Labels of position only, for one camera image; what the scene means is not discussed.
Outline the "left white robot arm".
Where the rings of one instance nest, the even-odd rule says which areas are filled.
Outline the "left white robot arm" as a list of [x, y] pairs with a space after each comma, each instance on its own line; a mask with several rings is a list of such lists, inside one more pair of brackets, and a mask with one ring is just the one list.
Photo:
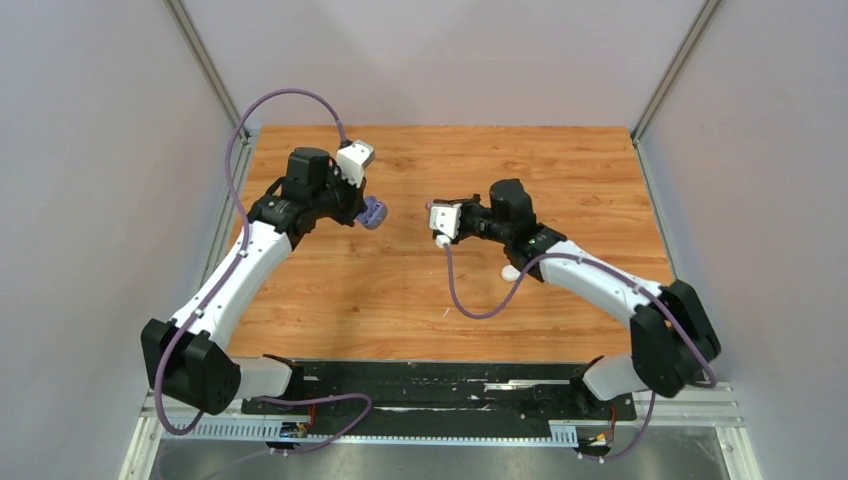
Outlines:
[[375, 226], [366, 213], [379, 204], [364, 193], [374, 158], [374, 148], [362, 141], [346, 142], [336, 155], [313, 147], [290, 153], [285, 175], [253, 203], [246, 231], [206, 283], [170, 320], [152, 319], [143, 328], [156, 399], [169, 397], [210, 415], [237, 399], [268, 397], [283, 413], [304, 405], [307, 389], [293, 377], [292, 362], [273, 355], [237, 360], [226, 349], [260, 287], [319, 220]]

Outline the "blue-grey earbud case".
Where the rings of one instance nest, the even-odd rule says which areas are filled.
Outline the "blue-grey earbud case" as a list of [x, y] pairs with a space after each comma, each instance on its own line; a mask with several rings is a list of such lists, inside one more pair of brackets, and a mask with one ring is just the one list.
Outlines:
[[376, 230], [388, 216], [388, 206], [374, 196], [364, 198], [363, 210], [355, 217], [355, 221], [365, 229]]

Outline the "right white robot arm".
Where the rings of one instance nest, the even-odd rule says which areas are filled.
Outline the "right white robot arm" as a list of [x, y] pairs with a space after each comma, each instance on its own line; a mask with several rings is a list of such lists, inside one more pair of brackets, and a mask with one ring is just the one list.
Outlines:
[[487, 205], [479, 195], [438, 200], [428, 214], [433, 238], [445, 251], [467, 238], [496, 242], [509, 261], [501, 275], [513, 285], [531, 277], [561, 287], [628, 329], [629, 352], [600, 356], [570, 379], [571, 403], [580, 415], [596, 417], [624, 394], [673, 398], [686, 386], [716, 385], [711, 363], [721, 344], [695, 288], [680, 279], [667, 285], [643, 279], [589, 254], [537, 219], [519, 179], [493, 183]]

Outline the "white earbud charging case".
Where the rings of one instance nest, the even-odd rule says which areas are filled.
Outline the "white earbud charging case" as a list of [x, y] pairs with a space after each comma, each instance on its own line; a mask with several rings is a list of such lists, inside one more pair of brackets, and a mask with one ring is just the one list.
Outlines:
[[506, 265], [501, 269], [501, 278], [507, 283], [515, 283], [518, 282], [519, 279], [523, 276], [521, 270], [513, 267], [512, 265]]

